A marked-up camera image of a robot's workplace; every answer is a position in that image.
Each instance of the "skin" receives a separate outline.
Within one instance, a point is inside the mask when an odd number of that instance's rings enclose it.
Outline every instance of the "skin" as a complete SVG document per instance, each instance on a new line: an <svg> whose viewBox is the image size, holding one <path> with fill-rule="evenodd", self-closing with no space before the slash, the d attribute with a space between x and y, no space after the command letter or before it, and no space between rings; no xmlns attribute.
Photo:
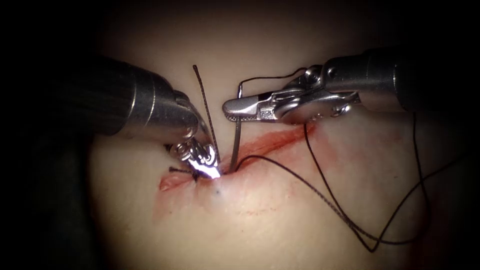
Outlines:
<svg viewBox="0 0 480 270"><path fill-rule="evenodd" d="M307 5L294 15L294 7L122 6L105 20L99 52L167 78L207 119L192 70L193 64L198 65L221 166L228 168L235 124L223 116L221 104L236 96L238 82L286 75L332 57L395 43L386 33L396 22L380 12L336 5L314 12ZM254 81L245 85L244 95L279 89L287 82ZM419 181L412 128L409 113L377 113L354 106L348 114L322 119L309 129L313 152L338 202L373 235L380 234L398 203ZM266 136L289 139L265 149ZM437 114L419 115L417 140L424 175L467 149L461 129ZM240 149L250 146L253 153L286 165L331 201L301 127L245 123L241 145ZM468 189L452 180L466 174L463 163L429 179L432 222L441 226L430 228L414 244L382 244L369 253L321 198L265 161L195 183L189 175L168 173L170 166L181 164L168 156L161 143L97 136L89 164L93 216L111 266L120 269L431 266L450 252L453 220L462 207L459 196ZM425 216L418 189L384 239L415 236Z"/></svg>

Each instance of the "black suture thread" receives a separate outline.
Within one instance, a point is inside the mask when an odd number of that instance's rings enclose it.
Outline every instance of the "black suture thread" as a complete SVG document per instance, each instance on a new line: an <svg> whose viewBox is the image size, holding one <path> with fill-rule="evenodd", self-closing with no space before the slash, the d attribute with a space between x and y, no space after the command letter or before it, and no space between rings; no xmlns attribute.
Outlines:
<svg viewBox="0 0 480 270"><path fill-rule="evenodd" d="M193 174L193 173L194 173L194 172L191 171L191 170L179 169L179 168L175 168L175 167L169 167L169 168L168 168L168 172L169 172L169 173L184 173L184 174Z"/></svg>
<svg viewBox="0 0 480 270"><path fill-rule="evenodd" d="M213 144L215 145L215 154L220 163L220 153L219 146L217 145L217 138L215 137L214 125L212 124L212 117L210 117L209 105L207 104L207 96L205 95L204 84L202 83L202 78L200 77L199 69L196 64L193 65L193 70L195 71L198 84L200 85L201 96L203 97L203 104L205 105L206 116L208 117L208 124L210 125L211 137L213 139Z"/></svg>
<svg viewBox="0 0 480 270"><path fill-rule="evenodd" d="M293 175L294 177L296 177L297 179L299 179L302 183L304 183L306 186L308 186L312 191L314 191L335 213L336 215L346 223L346 225L353 231L353 233L355 234L355 236L359 239L359 241L362 243L362 245L371 253L375 252L375 250L378 248L379 244L382 243L382 244L387 244L387 245L405 245L405 244L409 244L411 242L414 242L416 240L418 240L419 238L421 238L428 230L430 224L431 224L431 220L432 220L432 217L431 217L431 208L430 208L430 201L428 199L428 196L427 196L427 193L426 193L426 189L425 189L425 180L427 179L430 179L432 176L440 173L441 171L443 170L446 170L447 168L451 167L453 164L459 162L460 160L462 160L463 158L465 158L468 153L465 153L465 154L462 154L460 156L458 156L457 158L454 158L452 161L450 161L449 163L441 166L440 168L438 168L437 170L435 170L434 172L428 174L427 176L425 177L422 177L422 171L421 171L421 164L420 164L420 159L419 159L419 155L418 155L418 147L417 147L417 140L416 140L416 124L417 124L417 120L416 120L416 115L414 114L413 115L413 144L414 144L414 151L415 151L415 158L416 158L416 162L417 162L417 169L418 169L418 173L419 173L419 176L420 176L420 180L419 182L417 182L416 185L414 185L408 192L407 194L403 197L403 199L401 200L401 202L398 204L398 206L396 207L395 211L393 211L390 219L388 220L388 222L386 223L385 227L383 228L381 234L379 237L375 237L373 235L371 235L370 233L367 233L365 230L363 230L361 227L359 227L357 224L355 224L349 217L348 215L346 215L344 213L344 211L342 210L342 208L340 207L340 205L338 204L335 196L333 195L331 189L330 189L330 186L328 185L327 181L325 180L325 176L320 168L320 166L318 165L318 162L317 162L317 159L315 158L315 156L313 155L313 152L312 152L312 148L310 147L310 142L308 141L308 135L307 135L307 131L306 131L306 125L304 125L303 127L303 131L304 131L304 135L305 135L305 141L307 143L307 147L312 155L312 158L314 159L314 162L318 168L318 171L324 181L324 184L325 186L327 187L328 189L328 192L330 193L333 201L335 202L335 204L337 205L337 207L335 207L335 205L333 205L319 190L317 190L314 186L312 186L308 181L306 181L305 179L303 179L300 175L298 175L297 173L295 173L294 171L292 171L291 169L289 169L288 167L284 166L283 164L280 164L279 162L273 160L273 159L270 159L268 157L264 157L264 156L261 156L261 155L248 155L244 158L242 158L240 160L240 162L238 163L235 171L238 171L238 169L240 168L240 166L248 159L261 159L261 160L265 160L267 162L270 162L274 165L277 165L278 167L280 167L281 169L287 171L288 173L290 173L291 175ZM400 210L400 208L402 207L402 205L405 203L405 201L410 197L410 195L413 193L413 191L415 191L419 186L422 186L422 191L423 191L423 195L424 195L424 198L426 199L427 201L427 211L428 211L428 223L426 226L423 227L423 229L416 235L414 236L413 238L411 239L408 239L408 240L404 240L404 241L388 241L388 240L383 240L382 237L384 236L385 232L387 231L387 229L390 227L390 224L392 223L393 219L395 218L395 216L397 215L398 211ZM376 243L375 243L375 246L374 247L369 247L367 245L367 243L364 241L364 239L360 236L360 234L363 234L365 236L367 236L368 238L372 239L372 240L375 240Z"/></svg>
<svg viewBox="0 0 480 270"><path fill-rule="evenodd" d="M286 78L292 77L293 75L297 74L299 71L306 71L306 70L307 70L306 67L300 67L297 70L295 70L293 73L290 73L290 74L284 75L284 76L253 77L253 78L244 79L238 84L237 98L239 99L239 98L242 97L242 95L243 95L243 84L246 83L246 82L250 82L250 81L253 81L253 80L263 80L263 79L265 79L265 80L286 79ZM237 163L237 159L239 157L241 132L242 132L242 120L240 119L240 117L237 117L237 119L235 121L235 137L234 137L234 142L233 142L233 149L232 149L232 153L231 153L230 167L228 169L228 173L233 173L234 168L237 165L236 163Z"/></svg>
<svg viewBox="0 0 480 270"><path fill-rule="evenodd" d="M299 71L306 71L307 68L306 67L300 67L299 69L295 70L295 72L291 73L291 74L288 74L288 75L285 75L285 76L272 76L272 77L253 77L253 78L248 78L248 79L245 79L245 80L242 80L238 86L242 85L243 83L246 83L246 82L250 82L250 81L253 81L253 80L258 80L258 79L286 79L288 77L292 77L293 75L295 75L297 72Z"/></svg>

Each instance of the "dark background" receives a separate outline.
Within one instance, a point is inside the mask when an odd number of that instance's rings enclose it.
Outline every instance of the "dark background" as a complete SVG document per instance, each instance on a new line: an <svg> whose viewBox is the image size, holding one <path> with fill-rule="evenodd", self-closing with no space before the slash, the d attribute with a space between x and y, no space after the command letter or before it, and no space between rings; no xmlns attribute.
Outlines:
<svg viewBox="0 0 480 270"><path fill-rule="evenodd" d="M92 135L45 119L37 97L44 91L42 79L54 76L55 70L61 69L55 66L57 59L96 50L98 30L116 5L119 3L104 1L28 4L15 8L16 17L7 25L12 48L5 53L11 57L9 69L13 70L11 78L15 82L13 99L9 99L13 102L6 105L14 109L11 110L14 117L7 117L13 122L7 143L13 147L8 158L14 173L8 181L13 186L8 184L4 190L7 206L12 210L4 222L12 226L6 233L14 268L108 267L90 216L87 193L88 145ZM399 40L427 45L440 43L441 47L432 48L439 57L465 52L471 45L464 42L464 37L476 35L470 31L473 17L457 18L469 9L466 6L454 12L452 6L423 6L421 2L356 1L355 5L370 5L379 15L397 20L398 28L392 32ZM448 72L449 66L446 60L445 66L436 67L440 78L451 76L461 81L469 74L467 66L463 65L456 73ZM454 106L452 113L461 116L465 113L461 108ZM471 225L465 228L474 229ZM452 265L473 263L475 256L469 242L459 237L447 261Z"/></svg>

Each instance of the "silver metal instrument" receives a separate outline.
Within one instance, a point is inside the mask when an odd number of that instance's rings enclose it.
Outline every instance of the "silver metal instrument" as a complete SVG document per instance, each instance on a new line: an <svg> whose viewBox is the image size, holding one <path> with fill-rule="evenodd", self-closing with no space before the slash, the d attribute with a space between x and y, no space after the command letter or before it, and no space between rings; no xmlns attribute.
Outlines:
<svg viewBox="0 0 480 270"><path fill-rule="evenodd" d="M56 126L140 138L167 146L170 155L208 178L218 157L204 120L183 92L148 70L103 56L66 59L45 76L38 102Z"/></svg>
<svg viewBox="0 0 480 270"><path fill-rule="evenodd" d="M351 104L358 103L356 92L330 93L323 89L322 66L314 65L282 89L226 101L226 118L243 122L282 123L298 125L323 117L338 117Z"/></svg>

